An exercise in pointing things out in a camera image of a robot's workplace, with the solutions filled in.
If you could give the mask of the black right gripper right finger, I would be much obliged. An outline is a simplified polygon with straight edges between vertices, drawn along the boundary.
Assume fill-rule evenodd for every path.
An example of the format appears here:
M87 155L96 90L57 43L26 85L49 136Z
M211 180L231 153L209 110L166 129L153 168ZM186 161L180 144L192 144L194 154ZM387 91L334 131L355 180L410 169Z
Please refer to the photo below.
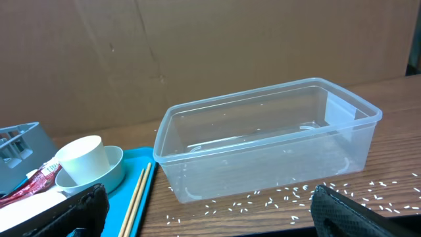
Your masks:
M394 223L325 185L315 188L310 213L317 235L323 237L420 236L419 230Z

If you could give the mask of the white napkin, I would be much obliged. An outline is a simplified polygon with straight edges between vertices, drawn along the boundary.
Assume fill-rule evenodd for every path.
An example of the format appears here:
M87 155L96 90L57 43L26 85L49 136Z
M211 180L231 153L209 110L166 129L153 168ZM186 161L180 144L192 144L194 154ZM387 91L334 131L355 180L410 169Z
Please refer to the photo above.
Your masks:
M31 178L35 173L37 172L37 169L34 169L26 174L27 179Z

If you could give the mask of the wooden chopstick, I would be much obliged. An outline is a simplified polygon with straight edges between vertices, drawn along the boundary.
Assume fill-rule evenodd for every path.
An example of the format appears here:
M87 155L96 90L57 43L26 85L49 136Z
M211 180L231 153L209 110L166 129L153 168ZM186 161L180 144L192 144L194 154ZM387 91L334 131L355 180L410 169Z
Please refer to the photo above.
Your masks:
M149 173L151 171L151 166L152 166L152 163L149 163L148 166L147 166L147 168L146 168L146 170L143 172L140 185L139 185L139 187L137 189L136 198L135 198L135 200L134 200L134 202L132 204L132 208L130 209L131 212L130 212L129 219L126 221L126 229L125 229L125 232L124 232L123 237L129 237L130 236L130 233L132 231L134 219L135 219L135 217L137 215L137 210L139 208L139 204L140 204L140 201L141 201L141 197L143 195L143 191L145 189L145 185L146 185L147 179L149 178Z
M132 227L132 220L134 218L134 207L135 207L135 203L137 201L137 197L142 186L144 174L145 174L145 169L141 171L141 174L135 186L135 189L132 194L132 197L131 197L127 212L125 214L118 237L126 237L130 235L131 227Z

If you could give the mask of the grey-green bowl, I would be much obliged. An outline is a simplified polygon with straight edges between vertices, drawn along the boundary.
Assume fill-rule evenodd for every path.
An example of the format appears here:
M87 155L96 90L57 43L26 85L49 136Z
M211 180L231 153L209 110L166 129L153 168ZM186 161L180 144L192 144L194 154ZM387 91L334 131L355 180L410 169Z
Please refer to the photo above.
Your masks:
M120 147L114 145L105 146L105 153L107 154L111 169L104 175L96 178L95 180L89 181L86 184L77 185L70 175L61 169L56 175L55 185L62 191L69 195L75 195L94 184L104 185L106 192L109 194L115 190L125 177L125 169L123 163L123 150Z

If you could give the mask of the white paper cup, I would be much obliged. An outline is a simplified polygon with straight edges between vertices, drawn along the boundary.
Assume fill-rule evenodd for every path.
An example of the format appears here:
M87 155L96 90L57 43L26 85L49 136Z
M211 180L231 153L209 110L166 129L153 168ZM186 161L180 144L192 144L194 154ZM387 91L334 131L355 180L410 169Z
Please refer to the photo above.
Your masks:
M55 159L77 185L91 182L111 169L102 138L98 135L66 144L55 154Z

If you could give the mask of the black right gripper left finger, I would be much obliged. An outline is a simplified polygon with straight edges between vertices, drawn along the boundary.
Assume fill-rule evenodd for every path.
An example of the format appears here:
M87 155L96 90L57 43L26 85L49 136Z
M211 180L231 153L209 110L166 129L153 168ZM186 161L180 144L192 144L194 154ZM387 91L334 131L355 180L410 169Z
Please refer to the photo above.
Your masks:
M100 237L109 212L109 199L104 185L93 186L60 202L46 211L20 223L2 236L10 237Z

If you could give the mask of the red snack wrapper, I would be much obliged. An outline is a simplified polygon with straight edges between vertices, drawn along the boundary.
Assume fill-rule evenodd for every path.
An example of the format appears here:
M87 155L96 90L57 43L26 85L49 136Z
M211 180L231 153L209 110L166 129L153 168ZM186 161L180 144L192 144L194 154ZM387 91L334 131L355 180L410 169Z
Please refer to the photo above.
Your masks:
M59 163L45 163L21 186L1 198L1 208L50 189L61 170Z

